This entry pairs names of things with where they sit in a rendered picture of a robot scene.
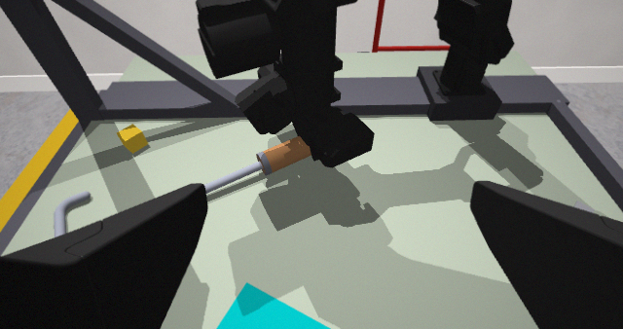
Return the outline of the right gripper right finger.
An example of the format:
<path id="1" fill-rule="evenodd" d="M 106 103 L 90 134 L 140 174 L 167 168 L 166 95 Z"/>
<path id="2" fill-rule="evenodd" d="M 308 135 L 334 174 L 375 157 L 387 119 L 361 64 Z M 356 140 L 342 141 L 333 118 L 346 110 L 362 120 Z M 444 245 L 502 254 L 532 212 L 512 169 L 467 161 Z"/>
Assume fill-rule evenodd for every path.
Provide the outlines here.
<path id="1" fill-rule="evenodd" d="M 539 329 L 623 329 L 623 222 L 491 181 L 470 209 Z"/>

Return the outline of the small yellow cube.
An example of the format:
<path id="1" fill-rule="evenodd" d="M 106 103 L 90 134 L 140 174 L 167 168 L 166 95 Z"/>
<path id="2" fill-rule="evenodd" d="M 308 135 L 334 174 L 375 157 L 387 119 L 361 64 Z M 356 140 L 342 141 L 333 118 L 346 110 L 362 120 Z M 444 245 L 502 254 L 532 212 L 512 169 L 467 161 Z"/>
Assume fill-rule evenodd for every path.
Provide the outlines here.
<path id="1" fill-rule="evenodd" d="M 134 124 L 122 129 L 121 131 L 117 132 L 117 134 L 124 146 L 132 153 L 135 153 L 139 149 L 148 145 L 148 142 L 143 132 Z"/>

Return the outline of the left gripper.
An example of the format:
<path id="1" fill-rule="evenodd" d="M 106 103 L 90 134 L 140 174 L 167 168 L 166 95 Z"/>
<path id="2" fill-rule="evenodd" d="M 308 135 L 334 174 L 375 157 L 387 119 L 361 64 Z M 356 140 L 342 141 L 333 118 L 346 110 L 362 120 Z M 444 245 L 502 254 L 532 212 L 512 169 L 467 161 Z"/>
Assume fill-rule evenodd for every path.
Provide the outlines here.
<path id="1" fill-rule="evenodd" d="M 314 161 L 334 167 L 372 150 L 374 133 L 354 114 L 331 107 L 341 100 L 334 87 L 334 72 L 343 69 L 343 61 L 335 53 L 317 63 L 298 63 L 280 54 L 277 62 L 286 78 L 289 72 L 295 85 L 301 85 L 308 115 L 297 118 L 292 112 L 292 124 L 310 146 Z"/>

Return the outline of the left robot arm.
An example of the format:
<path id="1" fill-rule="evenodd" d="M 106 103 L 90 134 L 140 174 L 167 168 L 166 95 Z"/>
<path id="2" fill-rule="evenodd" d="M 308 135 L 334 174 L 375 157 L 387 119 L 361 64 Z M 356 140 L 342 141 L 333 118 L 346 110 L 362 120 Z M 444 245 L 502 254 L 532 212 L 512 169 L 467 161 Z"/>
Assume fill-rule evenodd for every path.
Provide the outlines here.
<path id="1" fill-rule="evenodd" d="M 356 2 L 196 1 L 198 32 L 216 79 L 274 64 L 273 73 L 235 99 L 258 133 L 277 134 L 291 124 L 292 112 L 297 118 L 308 115 L 301 85 L 280 69 L 280 50 L 298 63 L 330 58 L 336 48 L 337 8 Z M 432 72 L 443 95 L 485 95 L 481 82 L 488 64 L 499 64 L 514 46 L 507 26 L 511 6 L 512 0 L 438 0 L 434 19 L 439 39 L 451 45 L 443 70 Z"/>

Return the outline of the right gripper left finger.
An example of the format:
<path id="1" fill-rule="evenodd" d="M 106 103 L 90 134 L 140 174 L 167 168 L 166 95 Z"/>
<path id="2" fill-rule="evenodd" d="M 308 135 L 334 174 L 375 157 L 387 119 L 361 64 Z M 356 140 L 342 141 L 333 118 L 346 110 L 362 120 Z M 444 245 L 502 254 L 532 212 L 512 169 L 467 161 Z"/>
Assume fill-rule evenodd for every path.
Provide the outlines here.
<path id="1" fill-rule="evenodd" d="M 0 329 L 161 329 L 207 211 L 192 183 L 0 257 Z"/>

